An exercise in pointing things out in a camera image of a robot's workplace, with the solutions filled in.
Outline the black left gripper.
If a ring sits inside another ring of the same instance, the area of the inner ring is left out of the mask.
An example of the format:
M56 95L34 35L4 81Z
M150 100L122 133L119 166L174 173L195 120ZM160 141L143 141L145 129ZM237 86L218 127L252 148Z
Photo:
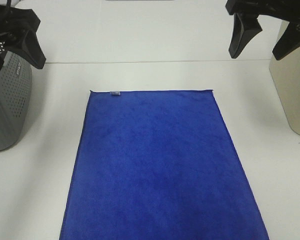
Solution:
M43 69L46 57L37 39L41 20L32 9L11 6L7 0L0 4L0 36L8 34L7 50L20 56L36 69ZM0 44L0 71L7 55L6 47Z

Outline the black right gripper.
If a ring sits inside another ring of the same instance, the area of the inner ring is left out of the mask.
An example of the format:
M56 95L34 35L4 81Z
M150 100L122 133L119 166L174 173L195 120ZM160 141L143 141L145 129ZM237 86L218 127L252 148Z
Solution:
M246 45L263 29L258 15L290 22L272 53L277 61L300 47L300 0L228 0L225 8L234 14L229 54L236 59Z

